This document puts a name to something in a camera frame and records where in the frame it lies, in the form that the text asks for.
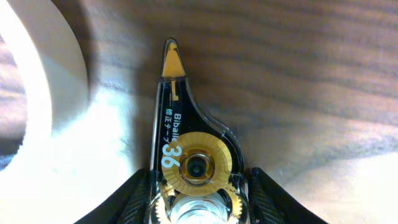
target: white roll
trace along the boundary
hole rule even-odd
[[[23,145],[46,141],[86,111],[87,74],[80,46],[49,0],[0,0],[0,34],[25,87]]]

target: dark brown wood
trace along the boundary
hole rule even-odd
[[[92,97],[105,88],[134,99],[138,141],[125,141],[143,166],[162,47],[174,37],[199,105],[234,131],[246,167],[326,221],[392,217],[396,1],[53,2],[79,41]]]

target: black hole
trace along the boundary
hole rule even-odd
[[[188,161],[187,169],[192,177],[201,177],[206,173],[206,161],[201,157],[195,156]]]

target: wooden table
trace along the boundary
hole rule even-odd
[[[328,222],[397,220],[395,0],[53,2],[85,56],[92,100],[106,90],[107,103],[133,105],[122,118],[133,134],[121,138],[133,170],[149,164],[174,37],[199,105],[234,131],[246,167]]]

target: number 36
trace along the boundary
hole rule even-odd
[[[180,146],[177,146],[177,152],[175,151],[174,148],[170,148],[170,151],[168,152],[167,149],[169,148],[168,144],[165,144],[162,148],[163,154],[166,155],[165,157],[162,158],[162,166],[165,168],[171,168],[174,164],[177,166],[180,166],[180,163],[176,161],[175,159],[171,158],[171,156],[179,156],[182,153],[182,148]]]

